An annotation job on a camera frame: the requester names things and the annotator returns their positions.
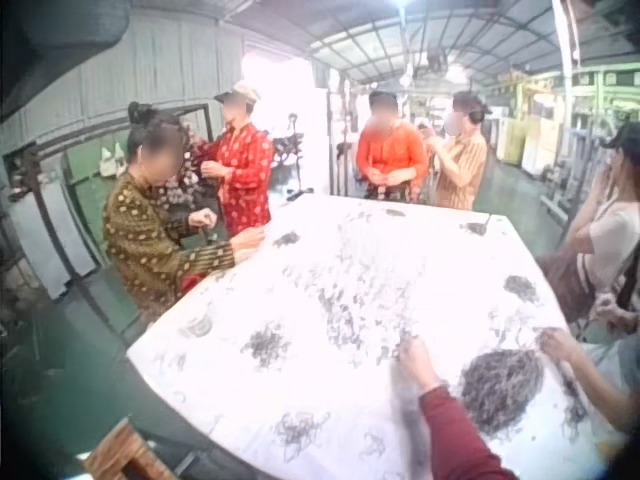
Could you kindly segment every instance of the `metal roof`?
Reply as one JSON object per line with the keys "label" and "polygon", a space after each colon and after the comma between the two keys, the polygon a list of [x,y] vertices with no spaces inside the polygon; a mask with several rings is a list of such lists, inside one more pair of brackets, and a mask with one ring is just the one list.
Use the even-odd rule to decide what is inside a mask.
{"label": "metal roof", "polygon": [[[474,83],[497,83],[512,69],[538,73],[561,67],[551,0],[135,0],[182,4],[285,44],[345,71],[360,83],[400,77],[412,61],[429,75],[427,50]],[[401,21],[399,3],[405,3]],[[640,61],[637,0],[570,2],[581,65]]]}

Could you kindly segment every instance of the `wooden chair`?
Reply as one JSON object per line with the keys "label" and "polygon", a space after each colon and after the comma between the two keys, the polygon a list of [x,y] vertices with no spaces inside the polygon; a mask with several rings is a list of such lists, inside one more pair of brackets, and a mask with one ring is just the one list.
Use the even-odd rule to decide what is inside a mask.
{"label": "wooden chair", "polygon": [[84,461],[94,480],[178,480],[125,418]]}

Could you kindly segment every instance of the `corrugated metal wall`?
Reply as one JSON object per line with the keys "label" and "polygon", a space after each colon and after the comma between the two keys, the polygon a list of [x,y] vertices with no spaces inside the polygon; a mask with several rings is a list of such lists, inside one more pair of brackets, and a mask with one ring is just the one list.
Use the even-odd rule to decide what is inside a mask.
{"label": "corrugated metal wall", "polygon": [[214,133],[220,131],[213,96],[241,78],[242,56],[242,36],[213,19],[134,11],[118,45],[68,72],[0,125],[0,154],[122,116],[132,100],[160,107],[208,102]]}

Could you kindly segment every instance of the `orange shirt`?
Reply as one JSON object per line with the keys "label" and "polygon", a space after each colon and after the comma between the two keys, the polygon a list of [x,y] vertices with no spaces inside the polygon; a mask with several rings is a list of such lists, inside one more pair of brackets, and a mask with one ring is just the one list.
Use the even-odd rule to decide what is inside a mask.
{"label": "orange shirt", "polygon": [[385,175],[401,168],[414,167],[418,181],[429,169],[422,135],[413,125],[404,122],[398,122],[386,137],[371,127],[365,127],[358,142],[356,163],[362,173],[373,167]]}

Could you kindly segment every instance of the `large table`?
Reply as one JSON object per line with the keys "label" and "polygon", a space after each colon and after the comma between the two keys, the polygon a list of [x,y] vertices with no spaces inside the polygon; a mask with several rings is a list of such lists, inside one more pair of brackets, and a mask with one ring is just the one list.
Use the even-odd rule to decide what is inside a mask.
{"label": "large table", "polygon": [[[465,228],[487,223],[484,235]],[[533,302],[504,289],[528,278]],[[481,353],[535,348],[565,327],[534,259],[500,216],[306,195],[279,209],[250,260],[211,275],[128,351],[180,415],[283,479],[429,476],[428,428],[395,360],[407,334],[460,391]],[[547,361],[525,417],[487,439],[522,479],[599,468],[589,422],[565,428],[569,398]]]}

